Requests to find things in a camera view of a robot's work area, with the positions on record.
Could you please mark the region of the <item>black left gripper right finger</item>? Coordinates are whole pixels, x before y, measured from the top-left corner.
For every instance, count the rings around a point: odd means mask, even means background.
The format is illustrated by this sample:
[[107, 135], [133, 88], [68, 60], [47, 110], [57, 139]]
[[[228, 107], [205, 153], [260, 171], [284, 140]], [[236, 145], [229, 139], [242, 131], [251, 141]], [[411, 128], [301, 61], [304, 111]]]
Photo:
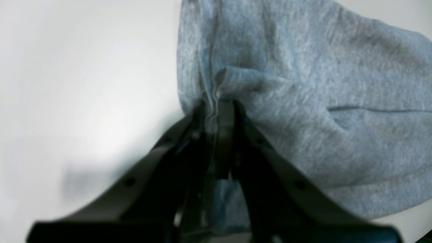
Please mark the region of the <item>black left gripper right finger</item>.
[[394, 243], [395, 229], [353, 216], [273, 148], [238, 101], [218, 102], [215, 171], [239, 182], [255, 243]]

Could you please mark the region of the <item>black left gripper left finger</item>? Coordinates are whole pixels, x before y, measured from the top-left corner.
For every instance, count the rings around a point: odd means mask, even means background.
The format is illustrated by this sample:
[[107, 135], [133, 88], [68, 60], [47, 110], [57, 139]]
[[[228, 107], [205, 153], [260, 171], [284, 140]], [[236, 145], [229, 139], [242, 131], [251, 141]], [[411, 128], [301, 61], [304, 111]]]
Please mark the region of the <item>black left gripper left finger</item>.
[[205, 104], [171, 126], [151, 151], [82, 209], [37, 222], [28, 243], [177, 243], [175, 214], [206, 172]]

